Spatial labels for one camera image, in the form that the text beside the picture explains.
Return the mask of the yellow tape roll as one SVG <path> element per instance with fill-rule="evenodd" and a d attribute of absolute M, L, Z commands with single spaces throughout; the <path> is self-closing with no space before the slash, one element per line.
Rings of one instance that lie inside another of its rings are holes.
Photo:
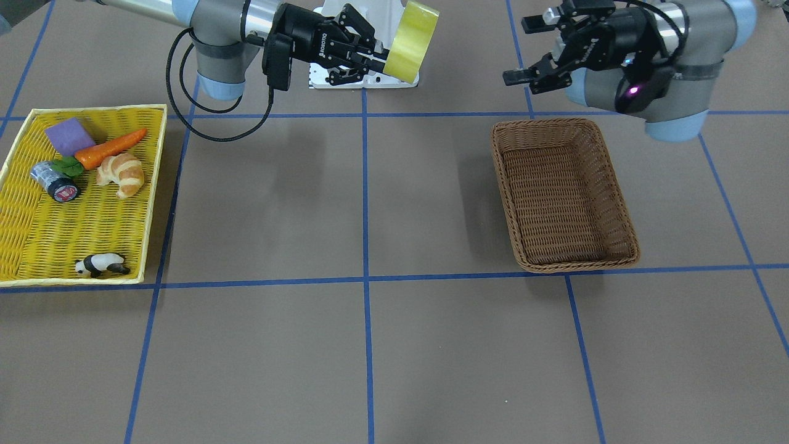
<path fill-rule="evenodd" d="M 384 63 L 383 74 L 414 83 L 436 31 L 440 12 L 417 1 L 409 1 L 398 23 Z"/>

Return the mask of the brown wicker basket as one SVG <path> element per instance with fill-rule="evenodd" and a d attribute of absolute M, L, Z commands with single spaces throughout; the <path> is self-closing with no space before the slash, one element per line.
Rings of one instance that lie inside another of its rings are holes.
<path fill-rule="evenodd" d="M 639 262 L 639 239 L 594 121 L 502 121 L 493 124 L 490 140 L 511 248 L 522 269 L 567 273 Z"/>

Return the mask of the yellow plastic basket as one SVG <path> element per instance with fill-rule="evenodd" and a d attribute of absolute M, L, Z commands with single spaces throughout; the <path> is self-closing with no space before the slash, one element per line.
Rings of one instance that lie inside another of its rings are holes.
<path fill-rule="evenodd" d="M 117 186 L 98 186 L 95 171 L 76 178 L 81 193 L 60 203 L 31 177 L 35 164 L 59 158 L 45 130 L 76 118 L 96 142 L 144 128 L 131 154 L 145 174 L 140 191 L 117 197 Z M 32 109 L 2 166 L 1 286 L 129 285 L 144 280 L 150 228 L 160 172 L 168 107 L 139 104 L 88 109 Z M 126 259 L 127 275 L 90 278 L 75 271 L 76 260 L 99 253 Z"/>

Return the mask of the toy croissant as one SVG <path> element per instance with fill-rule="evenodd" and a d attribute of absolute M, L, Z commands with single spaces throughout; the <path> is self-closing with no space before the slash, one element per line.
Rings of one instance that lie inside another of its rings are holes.
<path fill-rule="evenodd" d="M 118 186 L 116 196 L 119 199 L 137 194 L 145 183 L 141 161 L 127 152 L 105 158 L 97 168 L 96 185 L 107 186 L 110 183 Z"/>

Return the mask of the toy carrot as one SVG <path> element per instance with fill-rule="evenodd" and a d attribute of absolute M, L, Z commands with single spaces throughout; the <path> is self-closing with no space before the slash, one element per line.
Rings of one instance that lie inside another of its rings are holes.
<path fill-rule="evenodd" d="M 142 141 L 149 131 L 141 128 L 124 136 L 81 149 L 73 155 L 52 161 L 52 169 L 70 178 L 82 175 L 101 166 L 102 161 L 113 155 L 123 154 Z"/>

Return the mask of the purple foam block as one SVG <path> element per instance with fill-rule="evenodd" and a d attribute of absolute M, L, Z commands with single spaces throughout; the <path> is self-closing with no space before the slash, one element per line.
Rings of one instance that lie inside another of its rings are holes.
<path fill-rule="evenodd" d="M 96 145 L 95 140 L 78 118 L 68 118 L 44 130 L 57 154 L 71 157 L 82 149 Z"/>

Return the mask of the small black-lidded jar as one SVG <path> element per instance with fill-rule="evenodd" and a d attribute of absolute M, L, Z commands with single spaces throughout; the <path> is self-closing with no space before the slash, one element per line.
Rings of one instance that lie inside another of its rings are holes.
<path fill-rule="evenodd" d="M 82 194 L 81 188 L 71 177 L 55 169 L 54 161 L 34 164 L 29 174 L 58 203 L 70 202 Z"/>

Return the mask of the panda figurine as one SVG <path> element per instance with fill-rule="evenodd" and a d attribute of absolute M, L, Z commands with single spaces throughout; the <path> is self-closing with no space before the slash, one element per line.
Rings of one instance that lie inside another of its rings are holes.
<path fill-rule="evenodd" d="M 104 272 L 120 275 L 130 274 L 131 270 L 126 265 L 126 257 L 118 253 L 99 253 L 88 255 L 82 260 L 76 260 L 75 273 L 79 276 L 98 278 Z"/>

